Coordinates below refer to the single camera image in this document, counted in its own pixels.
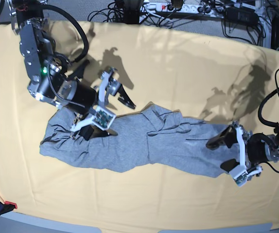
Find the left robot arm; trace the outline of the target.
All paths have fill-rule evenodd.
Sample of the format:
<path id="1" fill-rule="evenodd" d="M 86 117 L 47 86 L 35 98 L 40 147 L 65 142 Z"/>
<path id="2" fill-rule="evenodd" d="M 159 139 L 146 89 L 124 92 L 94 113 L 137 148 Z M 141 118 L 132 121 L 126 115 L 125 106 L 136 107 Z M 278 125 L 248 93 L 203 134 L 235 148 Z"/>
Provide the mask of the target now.
<path id="1" fill-rule="evenodd" d="M 273 128 L 274 134 L 250 133 L 242 125 L 233 122 L 206 143 L 206 147 L 210 150 L 216 150 L 220 146 L 230 149 L 233 145 L 238 144 L 239 161 L 230 159 L 220 166 L 235 179 L 260 176 L 262 164 L 270 165 L 271 162 L 279 161 L 279 122 L 268 121 L 262 116 L 265 104 L 273 96 L 279 97 L 279 85 L 276 85 L 276 89 L 261 101 L 258 108 L 258 119 L 263 125 Z"/>

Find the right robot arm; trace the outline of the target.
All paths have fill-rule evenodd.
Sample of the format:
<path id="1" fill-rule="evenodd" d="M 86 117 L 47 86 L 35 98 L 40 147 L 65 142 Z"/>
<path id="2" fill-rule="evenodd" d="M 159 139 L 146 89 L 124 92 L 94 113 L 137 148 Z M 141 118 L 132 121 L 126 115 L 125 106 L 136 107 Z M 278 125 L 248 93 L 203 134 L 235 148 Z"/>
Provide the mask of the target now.
<path id="1" fill-rule="evenodd" d="M 12 29 L 20 36 L 19 49 L 30 79 L 27 89 L 31 96 L 58 109 L 67 108 L 74 114 L 68 128 L 71 137 L 80 135 L 89 140 L 95 128 L 102 135 L 109 135 L 116 115 L 107 108 L 108 97 L 117 96 L 125 106 L 136 107 L 124 86 L 115 79 L 115 68 L 101 73 L 98 86 L 84 84 L 83 73 L 89 64 L 86 58 L 89 42 L 79 23 L 63 9 L 44 0 L 10 0 L 8 5 Z M 56 42 L 47 29 L 46 10 L 65 17 L 79 33 L 84 48 L 76 58 L 69 59 L 56 51 Z"/>

